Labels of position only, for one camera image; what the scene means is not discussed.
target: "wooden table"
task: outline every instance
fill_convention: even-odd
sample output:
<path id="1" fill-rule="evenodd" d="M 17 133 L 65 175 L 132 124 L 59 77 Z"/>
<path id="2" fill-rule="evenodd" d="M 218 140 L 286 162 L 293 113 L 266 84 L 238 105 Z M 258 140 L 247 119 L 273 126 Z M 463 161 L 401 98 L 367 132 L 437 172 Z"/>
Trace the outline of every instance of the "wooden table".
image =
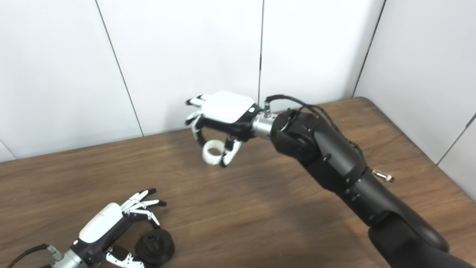
<path id="1" fill-rule="evenodd" d="M 397 178 L 386 186 L 476 265 L 476 204 L 368 100 L 323 107 L 371 167 Z M 152 187 L 176 244 L 167 268 L 388 267 L 367 227 L 269 141 L 249 141 L 222 169 L 204 163 L 190 130 L 0 164 L 0 267 L 44 242 L 65 251 L 107 203 Z M 149 230 L 137 223 L 118 244 L 133 250 Z M 15 268 L 51 260 L 34 253 Z"/>

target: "black cable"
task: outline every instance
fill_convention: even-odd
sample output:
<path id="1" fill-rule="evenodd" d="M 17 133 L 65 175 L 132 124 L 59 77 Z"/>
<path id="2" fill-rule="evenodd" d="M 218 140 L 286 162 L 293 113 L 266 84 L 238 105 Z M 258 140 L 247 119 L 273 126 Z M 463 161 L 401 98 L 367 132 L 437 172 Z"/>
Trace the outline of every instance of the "black cable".
<path id="1" fill-rule="evenodd" d="M 302 100 L 299 100 L 299 99 L 296 99 L 294 97 L 291 97 L 291 96 L 286 96 L 286 95 L 283 95 L 283 94 L 278 94 L 278 95 L 272 95 L 272 96 L 269 96 L 265 99 L 265 102 L 267 103 L 270 103 L 274 100 L 290 100 L 290 101 L 293 101 L 293 102 L 296 102 L 300 105 L 302 105 L 297 113 L 299 114 L 302 109 L 304 108 L 307 108 L 308 110 L 310 110 L 314 115 L 316 116 L 320 116 L 320 115 L 323 115 L 323 117 L 329 122 L 329 124 L 331 124 L 331 126 L 333 126 L 337 132 L 339 132 L 339 134 L 341 134 L 354 148 L 357 149 L 357 151 L 359 151 L 359 153 L 361 155 L 363 155 L 364 153 L 362 152 L 362 149 L 360 149 L 360 147 L 354 143 L 353 141 L 347 139 L 343 134 L 342 132 L 340 131 L 340 129 L 337 127 L 337 125 L 334 123 L 334 120 L 332 120 L 332 118 L 329 116 L 329 114 L 326 112 L 326 110 L 324 110 L 324 108 L 322 108 L 321 106 L 319 105 L 311 105 L 311 104 L 307 104 L 305 102 L 303 102 Z"/>
<path id="2" fill-rule="evenodd" d="M 14 259 L 10 264 L 8 264 L 7 268 L 12 268 L 15 265 L 15 263 L 17 263 L 19 260 L 21 260 L 21 258 L 25 257 L 26 255 L 28 255 L 30 253 L 33 253 L 35 251 L 47 249 L 48 247 L 49 247 L 49 245 L 47 245 L 47 244 L 41 244 L 41 245 L 38 245 L 36 247 L 32 247 L 32 248 L 29 248 L 29 249 L 25 250 L 25 252 L 21 253 L 18 257 L 16 257 L 16 259 Z"/>

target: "black rubber base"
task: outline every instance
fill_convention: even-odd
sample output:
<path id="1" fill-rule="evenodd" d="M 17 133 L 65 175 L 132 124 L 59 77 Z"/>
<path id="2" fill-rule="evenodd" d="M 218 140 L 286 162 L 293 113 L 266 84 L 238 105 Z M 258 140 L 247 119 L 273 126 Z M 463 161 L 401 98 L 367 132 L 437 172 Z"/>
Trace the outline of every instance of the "black rubber base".
<path id="1" fill-rule="evenodd" d="M 175 245 L 172 236 L 164 229 L 146 233 L 136 244 L 136 254 L 144 262 L 154 266 L 166 264 L 174 255 Z"/>

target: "white ring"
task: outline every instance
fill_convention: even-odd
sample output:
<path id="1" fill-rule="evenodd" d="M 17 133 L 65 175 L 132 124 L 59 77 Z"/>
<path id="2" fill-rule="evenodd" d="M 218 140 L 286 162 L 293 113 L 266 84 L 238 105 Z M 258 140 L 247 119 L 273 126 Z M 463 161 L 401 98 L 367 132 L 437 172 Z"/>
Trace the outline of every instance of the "white ring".
<path id="1" fill-rule="evenodd" d="M 209 152 L 210 149 L 216 149 L 220 152 L 220 155 L 213 155 Z M 223 154 L 223 150 L 225 149 L 225 144 L 219 140 L 210 140 L 205 143 L 202 150 L 202 157 L 207 164 L 210 165 L 218 165 L 221 161 L 221 155 Z"/>

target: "robotic arm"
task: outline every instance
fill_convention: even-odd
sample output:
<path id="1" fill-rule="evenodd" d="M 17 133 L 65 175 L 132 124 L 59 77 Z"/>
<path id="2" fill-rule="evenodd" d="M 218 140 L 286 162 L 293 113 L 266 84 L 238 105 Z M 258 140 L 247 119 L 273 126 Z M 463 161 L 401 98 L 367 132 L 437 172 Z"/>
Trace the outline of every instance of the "robotic arm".
<path id="1" fill-rule="evenodd" d="M 281 114 L 270 112 L 270 102 L 288 99 L 302 105 Z M 270 96 L 261 109 L 250 98 L 228 92 L 201 95 L 186 101 L 200 108 L 186 124 L 203 147 L 204 160 L 226 167 L 241 142 L 269 139 L 276 151 L 290 156 L 326 190 L 335 193 L 369 226 L 369 238 L 393 268 L 473 268 L 450 255 L 447 241 L 420 215 L 388 191 L 377 178 L 394 178 L 369 168 L 359 147 L 346 139 L 319 106 L 285 95 Z M 307 108 L 311 113 L 303 113 Z M 201 128 L 228 134 L 225 143 L 206 142 Z M 221 152 L 214 156 L 208 152 Z"/>
<path id="2" fill-rule="evenodd" d="M 156 189 L 149 189 L 135 193 L 122 205 L 109 203 L 85 225 L 65 254 L 49 246 L 47 249 L 56 261 L 42 268 L 88 268 L 104 261 L 122 268 L 155 268 L 165 264 L 172 258 L 175 245 L 170 234 L 160 228 L 154 213 L 148 210 L 153 206 L 166 206 L 167 203 L 160 200 L 144 201 L 155 192 Z M 153 230 L 136 244 L 138 256 L 133 257 L 132 253 L 114 243 L 134 222 L 142 220 L 149 221 Z M 20 258 L 8 267 L 12 267 Z"/>

